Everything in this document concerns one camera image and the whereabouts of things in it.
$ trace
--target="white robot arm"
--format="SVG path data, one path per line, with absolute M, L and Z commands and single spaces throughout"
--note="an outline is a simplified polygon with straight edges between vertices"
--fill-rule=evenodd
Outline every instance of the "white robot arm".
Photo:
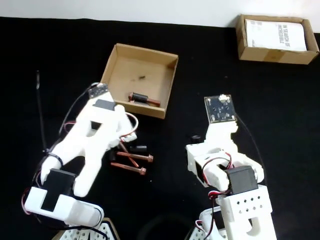
M 204 101 L 209 127 L 204 142 L 186 146 L 188 170 L 204 187 L 220 191 L 211 191 L 209 196 L 217 197 L 219 206 L 213 212 L 221 211 L 224 228 L 217 229 L 214 213 L 207 209 L 196 221 L 198 228 L 190 239 L 197 235 L 207 240 L 276 240 L 268 189 L 258 185 L 264 170 L 239 153 L 231 139 L 238 129 L 231 96 L 205 97 Z
M 102 165 L 106 151 L 120 142 L 137 138 L 135 127 L 122 105 L 116 105 L 106 84 L 89 90 L 90 99 L 79 113 L 65 138 L 47 153 L 40 169 L 43 187 L 33 186 L 24 207 L 26 211 L 64 221 L 71 226 L 99 227 L 104 218 L 101 207 L 76 200 L 85 197 Z M 77 156 L 85 158 L 81 173 L 59 170 Z

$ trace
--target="black table surface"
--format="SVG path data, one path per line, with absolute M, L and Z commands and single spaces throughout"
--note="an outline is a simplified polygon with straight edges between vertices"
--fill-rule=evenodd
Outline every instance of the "black table surface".
M 188 172 L 184 149 L 191 135 L 204 137 L 207 131 L 204 97 L 221 93 L 232 95 L 260 148 L 278 239 L 319 236 L 320 57 L 309 65 L 240 61 L 234 28 L 21 18 L 0 18 L 0 26 L 1 221 L 10 239 L 51 239 L 55 234 L 25 215 L 20 205 L 43 156 L 35 71 L 40 70 L 45 136 L 51 145 L 74 99 L 101 79 L 116 43 L 179 55 L 166 118 L 137 115 L 138 143 L 147 144 L 154 155 L 147 175 L 104 161 L 83 198 L 104 209 L 121 239 L 143 239 L 159 219 L 162 225 L 147 239 L 183 239 L 199 213 L 210 208 L 208 189 Z M 319 44 L 320 34 L 315 36 Z M 233 139 L 240 152 L 257 159 L 241 127 Z

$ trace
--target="open cardboard box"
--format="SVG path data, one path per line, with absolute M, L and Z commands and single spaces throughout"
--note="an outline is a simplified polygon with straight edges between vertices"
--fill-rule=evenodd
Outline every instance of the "open cardboard box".
M 127 112 L 164 119 L 178 64 L 178 55 L 117 43 L 101 83 L 108 84 L 114 101 Z M 131 92 L 159 100 L 160 107 L 128 102 Z
M 302 24 L 307 51 L 288 51 L 263 47 L 248 47 L 245 19 Z M 299 17 L 240 15 L 236 24 L 236 38 L 240 60 L 307 65 L 319 54 L 319 48 L 309 20 Z

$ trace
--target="copper screw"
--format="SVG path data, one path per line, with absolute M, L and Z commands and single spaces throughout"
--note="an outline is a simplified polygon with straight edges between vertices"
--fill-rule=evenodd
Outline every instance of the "copper screw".
M 119 145 L 120 145 L 120 147 L 122 148 L 123 151 L 125 151 L 126 153 L 129 153 L 128 150 L 126 149 L 125 145 L 124 145 L 122 142 L 120 142 Z M 132 157 L 129 156 L 128 159 L 131 161 L 131 163 L 132 163 L 136 168 L 139 167 L 138 163 L 137 163 L 135 160 L 133 160 Z
M 122 169 L 127 169 L 130 171 L 139 173 L 140 175 L 146 175 L 146 172 L 147 172 L 147 169 L 145 169 L 144 167 L 136 168 L 133 166 L 127 166 L 127 165 L 116 163 L 116 162 L 111 162 L 111 166 L 115 166 L 115 167 L 122 168 Z
M 148 163 L 152 163 L 154 161 L 154 156 L 150 155 L 149 156 L 143 156 L 143 155 L 138 155 L 138 154 L 131 154 L 123 151 L 118 151 L 116 153 L 118 156 L 123 156 L 123 157 L 128 157 L 128 158 L 133 158 L 133 159 L 141 159 L 145 160 Z

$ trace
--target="paper document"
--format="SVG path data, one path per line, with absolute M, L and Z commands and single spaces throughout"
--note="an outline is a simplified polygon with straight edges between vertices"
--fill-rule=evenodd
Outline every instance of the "paper document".
M 306 51 L 304 27 L 300 23 L 245 20 L 248 47 Z

